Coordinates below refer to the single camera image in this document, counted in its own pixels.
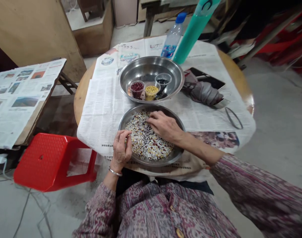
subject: wooden chair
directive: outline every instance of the wooden chair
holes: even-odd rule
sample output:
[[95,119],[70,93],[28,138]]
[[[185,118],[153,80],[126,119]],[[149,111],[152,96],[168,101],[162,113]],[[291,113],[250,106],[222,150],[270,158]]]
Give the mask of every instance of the wooden chair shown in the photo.
[[97,12],[99,17],[104,15],[104,0],[78,0],[78,4],[85,22],[88,21],[85,15],[86,12],[89,12],[90,15],[92,12]]

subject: metal basin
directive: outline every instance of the metal basin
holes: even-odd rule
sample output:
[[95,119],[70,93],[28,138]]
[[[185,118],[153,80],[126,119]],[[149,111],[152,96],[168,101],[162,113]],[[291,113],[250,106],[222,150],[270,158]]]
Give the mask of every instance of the metal basin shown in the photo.
[[[167,109],[166,107],[160,106],[160,105],[147,105],[147,104],[142,104],[142,105],[133,107],[129,111],[127,111],[120,120],[119,130],[124,130],[125,126],[129,123],[129,121],[134,117],[135,114],[137,114],[139,112],[144,112],[144,111],[145,112],[162,111],[162,112],[164,112],[165,115],[167,115],[169,117],[173,117],[176,120],[178,126],[183,131],[185,131],[185,127],[184,127],[182,121],[171,110]],[[162,159],[159,161],[143,160],[143,159],[140,159],[140,157],[135,153],[132,153],[131,158],[143,165],[147,165],[150,167],[162,167],[162,166],[169,165],[169,164],[176,162],[182,156],[183,152],[184,152],[183,149],[181,149],[177,146],[174,146],[171,153],[165,159]]]
[[[160,73],[168,73],[172,76],[172,81],[163,91],[164,96],[153,101],[144,101],[132,97],[129,86],[133,81],[154,82],[156,75]],[[159,56],[138,58],[126,65],[119,76],[121,92],[132,101],[146,104],[162,102],[173,97],[182,89],[184,81],[182,68],[175,62]]]

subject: gray umbrella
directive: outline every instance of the gray umbrella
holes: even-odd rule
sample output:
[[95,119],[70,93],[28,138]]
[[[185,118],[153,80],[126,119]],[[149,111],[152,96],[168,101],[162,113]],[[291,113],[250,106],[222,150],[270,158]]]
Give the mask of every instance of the gray umbrella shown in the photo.
[[[185,82],[183,89],[195,102],[202,103],[214,109],[225,108],[228,119],[232,126],[237,129],[243,128],[243,125],[237,115],[230,108],[226,107],[229,101],[224,99],[224,96],[217,89],[213,88],[209,82],[199,82],[196,76],[190,70],[185,71]],[[236,126],[229,115],[229,111],[237,118],[238,122],[240,123],[240,127]]]

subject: green plastic bottle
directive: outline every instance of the green plastic bottle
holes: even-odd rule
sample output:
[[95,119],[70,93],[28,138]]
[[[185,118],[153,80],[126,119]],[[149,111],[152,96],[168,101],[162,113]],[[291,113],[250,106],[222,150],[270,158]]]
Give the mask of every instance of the green plastic bottle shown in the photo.
[[216,10],[219,2],[220,0],[199,1],[173,61],[178,64],[184,63],[195,42],[211,18],[211,15]]

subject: bangle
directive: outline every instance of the bangle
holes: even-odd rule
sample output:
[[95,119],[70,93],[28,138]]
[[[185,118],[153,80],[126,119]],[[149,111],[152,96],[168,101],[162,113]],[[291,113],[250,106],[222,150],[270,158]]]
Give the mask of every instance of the bangle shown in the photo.
[[122,175],[123,175],[123,174],[118,174],[118,173],[116,173],[115,171],[113,171],[113,170],[110,168],[110,166],[109,166],[109,171],[110,171],[111,173],[113,173],[114,175],[117,175],[117,176],[119,176],[119,177],[122,177]]

